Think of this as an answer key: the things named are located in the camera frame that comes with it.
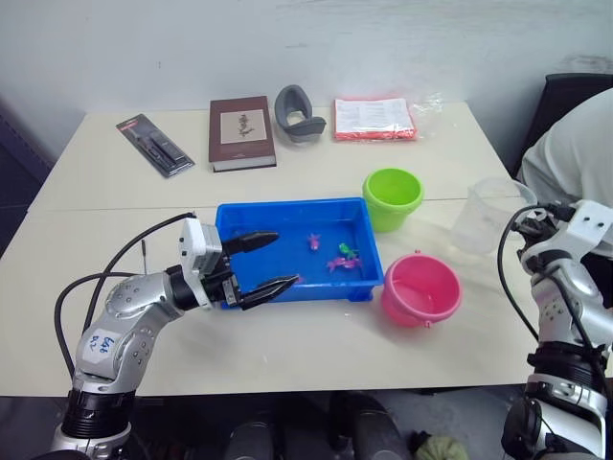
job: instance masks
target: paper label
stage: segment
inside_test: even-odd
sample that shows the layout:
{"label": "paper label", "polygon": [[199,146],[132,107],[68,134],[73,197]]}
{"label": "paper label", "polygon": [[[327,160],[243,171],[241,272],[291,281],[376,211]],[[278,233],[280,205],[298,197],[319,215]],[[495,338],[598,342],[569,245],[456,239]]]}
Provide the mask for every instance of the paper label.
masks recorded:
{"label": "paper label", "polygon": [[117,346],[117,340],[122,335],[104,329],[96,329],[89,337],[83,349],[83,359],[94,364],[109,357],[113,357],[113,352]]}
{"label": "paper label", "polygon": [[334,101],[336,132],[397,132],[414,130],[404,99]]}
{"label": "paper label", "polygon": [[264,111],[221,112],[221,144],[263,141],[266,139]]}

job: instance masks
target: green plastic bucket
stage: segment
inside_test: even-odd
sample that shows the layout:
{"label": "green plastic bucket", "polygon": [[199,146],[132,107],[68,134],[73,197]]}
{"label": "green plastic bucket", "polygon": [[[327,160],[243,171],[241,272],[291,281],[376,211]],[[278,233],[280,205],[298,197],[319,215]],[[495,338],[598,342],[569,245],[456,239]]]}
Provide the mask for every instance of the green plastic bucket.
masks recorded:
{"label": "green plastic bucket", "polygon": [[423,199],[421,182],[410,172],[388,168],[372,172],[362,184],[362,195],[376,232],[397,230]]}

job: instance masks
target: plastic measuring cup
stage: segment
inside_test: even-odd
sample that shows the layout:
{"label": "plastic measuring cup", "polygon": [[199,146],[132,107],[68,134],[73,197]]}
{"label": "plastic measuring cup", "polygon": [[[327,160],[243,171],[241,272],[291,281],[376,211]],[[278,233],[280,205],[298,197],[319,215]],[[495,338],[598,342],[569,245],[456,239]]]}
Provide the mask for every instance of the plastic measuring cup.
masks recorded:
{"label": "plastic measuring cup", "polygon": [[385,274],[381,307],[400,326],[429,328],[451,316],[461,302],[460,280],[436,257],[404,256]]}
{"label": "plastic measuring cup", "polygon": [[533,191],[515,180],[493,177],[477,182],[468,188],[451,241],[466,252],[488,254],[498,245],[513,213],[536,203]]}
{"label": "plastic measuring cup", "polygon": [[396,168],[369,174],[362,195],[376,232],[397,230],[423,199],[421,182],[410,172]]}

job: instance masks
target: blue tray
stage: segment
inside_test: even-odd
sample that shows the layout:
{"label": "blue tray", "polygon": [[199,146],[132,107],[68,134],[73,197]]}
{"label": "blue tray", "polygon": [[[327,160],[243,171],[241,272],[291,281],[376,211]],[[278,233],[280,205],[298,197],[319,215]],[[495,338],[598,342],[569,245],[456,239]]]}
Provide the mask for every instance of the blue tray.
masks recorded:
{"label": "blue tray", "polygon": [[[383,284],[381,261],[362,198],[222,204],[217,208],[216,227],[222,241],[255,231],[279,232],[279,239],[266,247],[232,256],[232,269],[243,292],[270,278],[298,274],[301,280],[275,301],[363,302],[373,298],[373,287]],[[318,251],[310,250],[311,233],[321,235]],[[327,262],[342,256],[338,250],[341,242],[359,251],[362,266],[337,267],[330,273]]]}

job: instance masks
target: green toy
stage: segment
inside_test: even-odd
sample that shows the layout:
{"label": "green toy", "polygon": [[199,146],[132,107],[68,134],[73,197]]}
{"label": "green toy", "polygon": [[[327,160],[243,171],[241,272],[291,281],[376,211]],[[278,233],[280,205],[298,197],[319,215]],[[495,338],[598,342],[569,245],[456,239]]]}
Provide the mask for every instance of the green toy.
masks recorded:
{"label": "green toy", "polygon": [[347,259],[357,258],[357,250],[349,248],[345,242],[341,242],[338,245],[338,250],[341,251],[341,254],[343,254]]}

